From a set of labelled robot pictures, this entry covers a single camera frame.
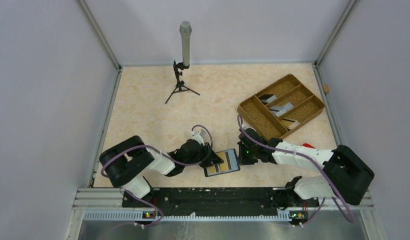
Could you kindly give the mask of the gold credit card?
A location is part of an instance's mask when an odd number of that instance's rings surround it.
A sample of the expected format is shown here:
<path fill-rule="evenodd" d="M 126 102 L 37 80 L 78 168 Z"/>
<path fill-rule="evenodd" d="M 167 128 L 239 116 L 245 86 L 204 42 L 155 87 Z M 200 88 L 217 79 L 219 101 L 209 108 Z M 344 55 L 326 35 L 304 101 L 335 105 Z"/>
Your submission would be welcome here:
<path fill-rule="evenodd" d="M 226 167 L 222 164 L 213 165 L 205 169 L 205 175 L 207 177 L 219 175 L 219 174 L 222 174 L 222 172 L 225 171 L 225 169 Z"/>
<path fill-rule="evenodd" d="M 221 163 L 226 167 L 223 173 L 235 172 L 238 170 L 237 156 L 235 149 L 228 149 L 225 151 L 220 151 L 217 153 L 219 157 L 224 160 L 224 163 Z"/>

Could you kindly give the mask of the black leather card holder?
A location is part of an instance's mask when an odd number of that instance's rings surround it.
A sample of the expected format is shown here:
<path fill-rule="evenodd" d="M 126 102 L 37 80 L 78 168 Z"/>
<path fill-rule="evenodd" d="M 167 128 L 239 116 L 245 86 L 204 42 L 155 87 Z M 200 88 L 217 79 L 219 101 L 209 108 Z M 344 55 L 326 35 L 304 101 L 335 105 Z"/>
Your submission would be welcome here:
<path fill-rule="evenodd" d="M 207 167 L 204 169 L 205 177 L 237 172 L 240 170 L 238 157 L 235 149 L 228 149 L 217 152 L 216 155 L 222 160 L 222 163 Z"/>

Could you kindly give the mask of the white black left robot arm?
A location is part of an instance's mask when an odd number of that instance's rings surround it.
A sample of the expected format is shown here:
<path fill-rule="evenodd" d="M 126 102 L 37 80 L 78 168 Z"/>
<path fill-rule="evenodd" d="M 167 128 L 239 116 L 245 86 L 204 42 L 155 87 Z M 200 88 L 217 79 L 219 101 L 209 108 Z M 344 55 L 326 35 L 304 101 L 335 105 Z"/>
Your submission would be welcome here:
<path fill-rule="evenodd" d="M 135 135 L 101 153 L 102 176 L 108 178 L 114 188 L 124 188 L 134 194 L 134 201 L 142 207 L 151 204 L 153 193 L 146 179 L 145 170 L 167 177 L 180 174 L 185 167 L 199 165 L 212 167 L 224 162 L 199 135 L 188 139 L 178 149 L 165 153 Z"/>

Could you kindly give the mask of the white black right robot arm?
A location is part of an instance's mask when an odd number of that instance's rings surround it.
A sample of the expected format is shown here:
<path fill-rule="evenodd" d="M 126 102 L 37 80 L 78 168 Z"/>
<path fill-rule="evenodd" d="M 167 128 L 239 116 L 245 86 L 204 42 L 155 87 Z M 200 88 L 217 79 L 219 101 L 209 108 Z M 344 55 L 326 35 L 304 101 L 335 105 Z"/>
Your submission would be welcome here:
<path fill-rule="evenodd" d="M 280 138 L 265 140 L 251 127 L 240 128 L 240 131 L 243 144 L 263 155 L 254 155 L 255 159 L 319 174 L 297 176 L 286 185 L 292 187 L 286 192 L 286 200 L 292 206 L 312 198 L 337 198 L 343 204 L 357 206 L 375 177 L 373 170 L 348 146 L 317 149 L 291 144 Z"/>

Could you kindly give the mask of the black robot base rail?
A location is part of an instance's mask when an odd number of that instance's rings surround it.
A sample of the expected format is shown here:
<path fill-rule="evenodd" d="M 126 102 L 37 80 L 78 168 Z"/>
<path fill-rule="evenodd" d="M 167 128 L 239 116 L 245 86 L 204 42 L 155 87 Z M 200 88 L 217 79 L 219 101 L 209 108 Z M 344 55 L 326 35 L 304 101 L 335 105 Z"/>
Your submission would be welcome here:
<path fill-rule="evenodd" d="M 143 202 L 124 194 L 122 207 L 157 206 L 166 217 L 275 216 L 288 208 L 318 207 L 316 199 L 301 199 L 293 190 L 273 187 L 155 188 Z"/>

